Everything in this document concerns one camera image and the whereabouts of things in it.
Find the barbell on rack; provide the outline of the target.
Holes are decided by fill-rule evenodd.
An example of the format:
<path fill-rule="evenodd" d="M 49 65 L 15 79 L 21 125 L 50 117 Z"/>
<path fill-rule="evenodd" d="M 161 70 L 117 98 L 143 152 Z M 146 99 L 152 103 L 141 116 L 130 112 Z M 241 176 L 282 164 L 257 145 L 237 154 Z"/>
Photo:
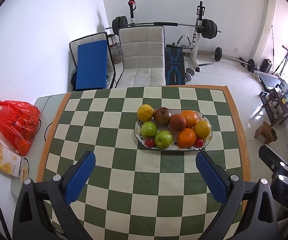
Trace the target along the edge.
<path fill-rule="evenodd" d="M 201 34 L 203 38 L 213 39 L 221 31 L 218 29 L 217 24 L 213 20 L 203 19 L 201 25 L 183 24 L 176 22 L 148 22 L 148 23 L 128 23 L 126 16 L 117 16 L 111 22 L 111 27 L 105 28 L 106 30 L 112 29 L 115 35 L 119 34 L 121 28 L 136 27 L 140 25 L 156 25 L 156 26 L 168 26 L 168 27 L 191 27 L 197 29 L 197 32 Z"/>

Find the large green apple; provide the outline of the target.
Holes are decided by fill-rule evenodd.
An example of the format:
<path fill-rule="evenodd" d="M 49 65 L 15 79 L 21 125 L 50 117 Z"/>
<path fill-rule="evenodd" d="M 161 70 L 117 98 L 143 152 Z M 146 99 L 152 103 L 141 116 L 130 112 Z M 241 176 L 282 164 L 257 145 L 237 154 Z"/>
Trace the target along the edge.
<path fill-rule="evenodd" d="M 141 134 L 145 139 L 155 138 L 157 135 L 157 126 L 152 121 L 145 122 L 141 127 Z"/>

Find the black blue exercise bench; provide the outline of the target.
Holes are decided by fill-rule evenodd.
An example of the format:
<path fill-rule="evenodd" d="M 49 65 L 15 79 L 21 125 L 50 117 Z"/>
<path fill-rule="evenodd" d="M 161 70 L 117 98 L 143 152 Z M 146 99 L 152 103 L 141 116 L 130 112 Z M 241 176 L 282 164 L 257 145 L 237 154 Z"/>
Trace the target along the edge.
<path fill-rule="evenodd" d="M 185 85 L 185 67 L 183 50 L 180 47 L 166 45 L 164 50 L 165 84 Z"/>

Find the large yellow citrus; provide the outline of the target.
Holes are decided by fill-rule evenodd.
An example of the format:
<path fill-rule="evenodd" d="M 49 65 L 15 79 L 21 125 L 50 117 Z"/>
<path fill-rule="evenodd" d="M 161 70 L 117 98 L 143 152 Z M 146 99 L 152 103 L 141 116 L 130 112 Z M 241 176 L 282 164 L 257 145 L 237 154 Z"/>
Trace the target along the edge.
<path fill-rule="evenodd" d="M 193 130 L 196 133 L 196 136 L 202 140 L 206 140 L 212 131 L 211 125 L 204 120 L 198 121 Z"/>

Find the white weight rack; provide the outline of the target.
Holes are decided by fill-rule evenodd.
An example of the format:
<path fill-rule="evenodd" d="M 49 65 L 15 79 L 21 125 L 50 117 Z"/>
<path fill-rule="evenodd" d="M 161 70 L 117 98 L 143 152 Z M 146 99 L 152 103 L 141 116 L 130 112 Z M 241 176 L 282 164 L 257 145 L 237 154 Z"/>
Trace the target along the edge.
<path fill-rule="evenodd" d="M 137 23 L 135 22 L 135 16 L 134 16 L 134 11 L 136 10 L 136 2 L 135 0 L 129 0 L 128 1 L 128 6 L 130 10 L 130 23 Z M 205 6 L 203 5 L 203 1 L 200 1 L 199 4 L 197 5 L 196 9 L 196 22 L 194 25 L 201 25 L 202 20 L 206 19 L 204 18 L 205 14 Z M 200 67 L 196 61 L 197 57 L 197 51 L 199 48 L 199 41 L 202 38 L 201 34 L 197 32 L 197 29 L 194 29 L 193 37 L 188 38 L 189 46 L 188 48 L 183 48 L 180 46 L 180 42 L 183 37 L 187 37 L 187 35 L 181 35 L 180 38 L 176 43 L 173 43 L 171 45 L 180 47 L 183 50 L 183 57 L 184 55 L 188 55 L 190 57 L 190 60 L 192 61 L 192 67 L 185 67 L 185 84 L 189 82 L 192 77 L 195 75 L 196 72 L 200 70 Z"/>

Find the red plastic bag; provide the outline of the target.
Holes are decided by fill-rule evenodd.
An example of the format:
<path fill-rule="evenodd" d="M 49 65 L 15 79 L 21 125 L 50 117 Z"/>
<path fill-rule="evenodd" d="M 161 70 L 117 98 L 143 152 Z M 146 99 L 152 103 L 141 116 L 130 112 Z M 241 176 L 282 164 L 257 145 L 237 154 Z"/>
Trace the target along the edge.
<path fill-rule="evenodd" d="M 39 117 L 38 107 L 28 102 L 0 100 L 0 132 L 21 156 L 30 150 Z"/>

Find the blue cushioned chair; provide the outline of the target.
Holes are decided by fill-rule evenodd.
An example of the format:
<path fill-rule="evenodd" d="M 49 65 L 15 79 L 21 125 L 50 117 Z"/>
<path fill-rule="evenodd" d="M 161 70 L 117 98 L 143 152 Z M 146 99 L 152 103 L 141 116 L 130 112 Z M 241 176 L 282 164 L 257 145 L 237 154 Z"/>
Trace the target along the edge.
<path fill-rule="evenodd" d="M 76 68 L 71 78 L 74 91 L 114 87 L 116 69 L 106 32 L 73 40 L 69 48 Z"/>

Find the small yellow lemon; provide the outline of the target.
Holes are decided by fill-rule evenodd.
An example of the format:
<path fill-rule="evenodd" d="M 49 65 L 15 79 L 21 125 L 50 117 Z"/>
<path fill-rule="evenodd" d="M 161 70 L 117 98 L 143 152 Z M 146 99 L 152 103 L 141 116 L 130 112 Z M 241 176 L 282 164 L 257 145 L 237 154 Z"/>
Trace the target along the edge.
<path fill-rule="evenodd" d="M 147 122 L 152 119 L 154 116 L 154 109 L 148 104 L 143 104 L 141 105 L 138 110 L 137 110 L 137 117 L 142 121 L 142 122 Z"/>

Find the bright orange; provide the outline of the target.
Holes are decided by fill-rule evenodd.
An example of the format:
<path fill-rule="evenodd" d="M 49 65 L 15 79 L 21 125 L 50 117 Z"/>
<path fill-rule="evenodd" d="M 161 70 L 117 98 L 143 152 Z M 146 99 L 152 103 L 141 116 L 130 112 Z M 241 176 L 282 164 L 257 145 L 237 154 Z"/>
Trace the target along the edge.
<path fill-rule="evenodd" d="M 177 143 L 183 148 L 192 147 L 196 141 L 196 133 L 191 128 L 185 128 L 177 135 Z"/>
<path fill-rule="evenodd" d="M 197 113 L 192 110 L 184 110 L 181 115 L 186 120 L 186 128 L 192 128 L 197 123 Z"/>

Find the floral ceramic plate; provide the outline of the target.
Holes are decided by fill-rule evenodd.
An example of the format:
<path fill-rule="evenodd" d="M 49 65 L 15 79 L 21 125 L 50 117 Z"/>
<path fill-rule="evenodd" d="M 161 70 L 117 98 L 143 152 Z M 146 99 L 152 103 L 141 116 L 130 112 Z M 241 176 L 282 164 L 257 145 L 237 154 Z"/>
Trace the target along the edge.
<path fill-rule="evenodd" d="M 182 111 L 184 110 L 179 110 L 179 109 L 169 109 L 172 114 L 181 114 Z M 197 122 L 200 121 L 200 120 L 204 120 L 204 121 L 207 121 L 209 124 L 209 120 L 207 119 L 207 117 L 205 115 L 203 115 L 202 113 L 198 112 L 198 111 L 195 111 L 197 113 Z M 202 150 L 204 147 L 206 147 L 209 142 L 212 140 L 212 135 L 213 135 L 213 131 L 211 131 L 211 134 L 208 136 L 208 138 L 206 140 L 204 140 L 204 145 L 202 148 L 196 148 L 194 147 L 194 145 L 192 147 L 189 147 L 189 148 L 183 148 L 181 146 L 179 146 L 179 144 L 177 143 L 177 135 L 179 132 L 174 132 L 170 129 L 169 125 L 168 126 L 159 126 L 155 121 L 154 121 L 154 117 L 152 117 L 152 119 L 150 120 L 152 121 L 153 123 L 156 124 L 157 126 L 157 133 L 159 131 L 163 131 L 163 130 L 169 130 L 170 133 L 172 133 L 173 135 L 173 141 L 172 143 L 169 145 L 168 148 L 166 149 L 160 149 L 158 148 L 156 145 L 155 147 L 151 148 L 153 150 L 161 150 L 161 151 L 200 151 Z M 139 118 L 136 119 L 136 122 L 135 122 L 135 128 L 134 128 L 134 133 L 135 133 L 135 137 L 137 137 L 138 141 L 143 145 L 145 146 L 145 138 L 143 137 L 143 135 L 141 134 L 141 127 L 142 125 L 144 124 L 144 122 L 142 122 Z"/>

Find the dark wooden shelf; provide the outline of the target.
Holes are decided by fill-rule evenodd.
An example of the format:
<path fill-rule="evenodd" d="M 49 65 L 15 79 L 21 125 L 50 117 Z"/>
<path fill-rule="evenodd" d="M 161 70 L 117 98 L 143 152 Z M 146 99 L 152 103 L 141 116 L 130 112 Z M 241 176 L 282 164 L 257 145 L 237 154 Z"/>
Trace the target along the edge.
<path fill-rule="evenodd" d="M 284 87 L 277 84 L 268 92 L 259 94 L 263 103 L 262 108 L 266 110 L 270 126 L 282 125 L 288 119 L 288 84 Z"/>

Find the floor barbell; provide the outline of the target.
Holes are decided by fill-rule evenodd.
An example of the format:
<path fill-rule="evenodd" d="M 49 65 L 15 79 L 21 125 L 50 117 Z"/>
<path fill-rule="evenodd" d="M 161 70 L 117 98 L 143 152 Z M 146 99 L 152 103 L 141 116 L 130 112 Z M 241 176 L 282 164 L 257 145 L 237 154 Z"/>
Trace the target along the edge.
<path fill-rule="evenodd" d="M 256 69 L 256 63 L 253 59 L 249 59 L 248 61 L 245 61 L 244 59 L 242 58 L 235 58 L 235 57 L 231 57 L 231 56 L 228 56 L 228 55 L 225 55 L 222 53 L 222 49 L 220 47 L 217 47 L 214 51 L 214 59 L 216 62 L 219 62 L 222 58 L 226 58 L 226 59 L 229 59 L 229 60 L 233 60 L 233 61 L 237 61 L 245 66 L 247 66 L 247 69 L 249 72 L 251 73 L 254 73 L 255 69 Z"/>

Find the dark red orange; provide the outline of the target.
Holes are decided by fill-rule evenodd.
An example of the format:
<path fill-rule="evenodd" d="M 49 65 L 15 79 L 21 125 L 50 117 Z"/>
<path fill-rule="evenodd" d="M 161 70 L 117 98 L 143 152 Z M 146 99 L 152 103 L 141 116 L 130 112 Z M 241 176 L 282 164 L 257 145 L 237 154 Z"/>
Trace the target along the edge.
<path fill-rule="evenodd" d="M 169 119 L 169 127 L 174 132 L 180 132 L 186 128 L 186 119 L 182 114 L 174 114 Z"/>

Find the red cherry tomato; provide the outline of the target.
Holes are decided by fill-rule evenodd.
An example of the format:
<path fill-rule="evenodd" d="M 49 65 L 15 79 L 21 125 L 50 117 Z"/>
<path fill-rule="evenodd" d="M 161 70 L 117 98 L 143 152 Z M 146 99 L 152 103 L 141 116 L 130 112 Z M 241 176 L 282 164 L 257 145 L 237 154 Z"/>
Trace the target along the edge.
<path fill-rule="evenodd" d="M 204 140 L 201 138 L 197 138 L 195 143 L 194 143 L 194 147 L 196 148 L 202 148 L 204 145 Z"/>
<path fill-rule="evenodd" d="M 148 148 L 153 148 L 155 147 L 155 140 L 153 138 L 147 138 L 145 139 L 145 146 L 147 146 Z"/>

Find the wooden stool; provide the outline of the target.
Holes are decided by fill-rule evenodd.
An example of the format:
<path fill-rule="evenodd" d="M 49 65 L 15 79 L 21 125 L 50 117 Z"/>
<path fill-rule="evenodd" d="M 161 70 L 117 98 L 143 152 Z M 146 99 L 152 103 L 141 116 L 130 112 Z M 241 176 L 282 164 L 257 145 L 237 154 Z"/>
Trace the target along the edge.
<path fill-rule="evenodd" d="M 256 129 L 254 138 L 263 141 L 264 144 L 270 144 L 278 139 L 276 131 L 265 121 Z"/>

